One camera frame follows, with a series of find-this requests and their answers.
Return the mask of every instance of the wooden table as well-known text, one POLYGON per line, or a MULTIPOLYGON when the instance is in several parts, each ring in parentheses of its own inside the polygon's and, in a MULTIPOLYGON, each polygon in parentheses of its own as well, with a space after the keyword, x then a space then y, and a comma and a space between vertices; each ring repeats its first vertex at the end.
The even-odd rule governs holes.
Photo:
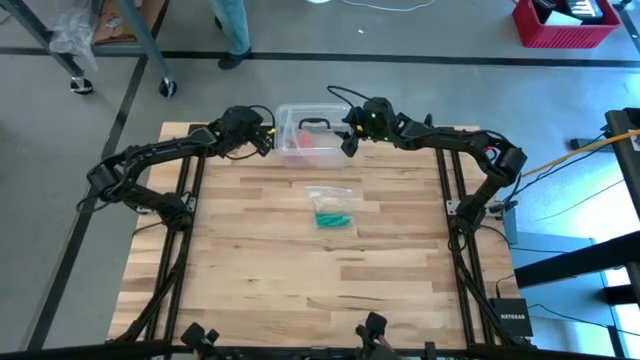
MULTIPOLYGON (((189 125, 165 123, 160 139, 184 136, 189 125)), ((238 153, 250 151, 247 146, 238 153)), ((465 154, 462 164, 472 193, 484 174, 465 154)), ((180 161, 153 167, 148 186, 175 191, 179 168, 180 161)), ((455 192, 450 161, 448 169, 455 192)), ((156 221, 141 216, 138 227, 156 221)), ((484 224, 502 230, 495 220, 484 224)), ((158 226, 134 237, 109 337, 120 335, 151 297, 164 235, 158 226)), ((492 297, 495 282, 512 274, 509 250, 494 232, 480 229, 476 237, 492 297)), ((364 142, 341 170, 288 169, 276 152, 241 161, 207 159, 175 341, 195 321, 216 329, 216 344, 223 346, 355 347, 356 325, 376 311, 388 319, 387 339, 396 348, 433 341, 439 349, 463 349, 447 241, 434 150, 364 142), (353 189, 355 226, 316 230, 305 190, 310 185, 353 189)), ((512 279, 500 290, 518 296, 512 279)), ((477 306, 469 298, 482 341, 477 306)))

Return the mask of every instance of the container handle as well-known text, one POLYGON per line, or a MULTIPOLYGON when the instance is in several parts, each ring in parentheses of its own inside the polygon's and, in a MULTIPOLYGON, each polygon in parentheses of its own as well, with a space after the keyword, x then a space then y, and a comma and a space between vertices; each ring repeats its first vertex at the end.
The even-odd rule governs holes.
POLYGON ((323 118, 307 118, 307 119, 300 120, 300 123, 298 124, 298 130, 302 130, 302 124, 304 124, 304 123, 309 123, 309 124, 324 123, 324 124, 327 125, 327 129, 331 129, 331 124, 329 123, 329 120, 327 120, 327 119, 323 119, 323 118))

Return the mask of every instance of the red plastic bin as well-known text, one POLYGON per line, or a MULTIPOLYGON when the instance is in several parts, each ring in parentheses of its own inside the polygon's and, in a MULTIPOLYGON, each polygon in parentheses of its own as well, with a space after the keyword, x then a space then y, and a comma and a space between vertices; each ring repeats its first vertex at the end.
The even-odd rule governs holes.
POLYGON ((513 10, 522 45, 530 48, 591 49, 598 46, 614 29, 620 18, 609 0, 597 0, 604 14, 598 25, 544 25, 538 20, 532 0, 520 0, 513 10))

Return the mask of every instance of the yellow cable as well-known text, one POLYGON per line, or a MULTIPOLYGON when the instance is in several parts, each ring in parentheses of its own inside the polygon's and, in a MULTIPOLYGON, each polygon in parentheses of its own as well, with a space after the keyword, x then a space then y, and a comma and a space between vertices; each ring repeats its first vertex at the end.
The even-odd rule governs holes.
POLYGON ((535 169, 533 169, 533 170, 531 170, 531 171, 529 171, 527 173, 524 173, 522 175, 522 177, 526 177, 526 176, 529 176, 531 174, 535 174, 537 172, 540 172, 540 171, 542 171, 542 170, 544 170, 546 168, 549 168, 549 167, 551 167, 551 166, 553 166, 555 164, 559 164, 559 163, 567 160, 568 158, 570 158, 572 156, 575 156, 575 155, 578 155, 578 154, 580 154, 582 152, 589 151, 589 150, 592 150, 592 149, 595 149, 595 148, 599 148, 601 146, 614 143, 616 141, 628 139, 628 138, 630 138, 632 136, 635 136, 635 135, 640 135, 640 130, 631 131, 631 132, 628 132, 626 134, 617 135, 617 136, 614 136, 614 137, 611 137, 611 138, 608 138, 608 139, 605 139, 605 140, 600 140, 600 141, 595 142, 595 143, 593 143, 591 145, 587 145, 585 147, 581 147, 580 149, 574 150, 574 151, 568 153, 567 155, 565 155, 565 156, 563 156, 561 158, 553 160, 550 163, 544 164, 544 165, 542 165, 540 167, 537 167, 537 168, 535 168, 535 169))

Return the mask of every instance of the black shoe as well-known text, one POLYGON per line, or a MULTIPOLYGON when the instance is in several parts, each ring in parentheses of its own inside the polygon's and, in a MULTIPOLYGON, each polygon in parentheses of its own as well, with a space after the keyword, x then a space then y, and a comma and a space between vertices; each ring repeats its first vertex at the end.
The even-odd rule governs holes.
POLYGON ((244 54, 240 55, 231 55, 229 53, 224 53, 224 56, 220 61, 218 61, 218 67, 222 70, 231 70, 242 63, 242 60, 249 57, 251 54, 251 48, 247 50, 244 54))

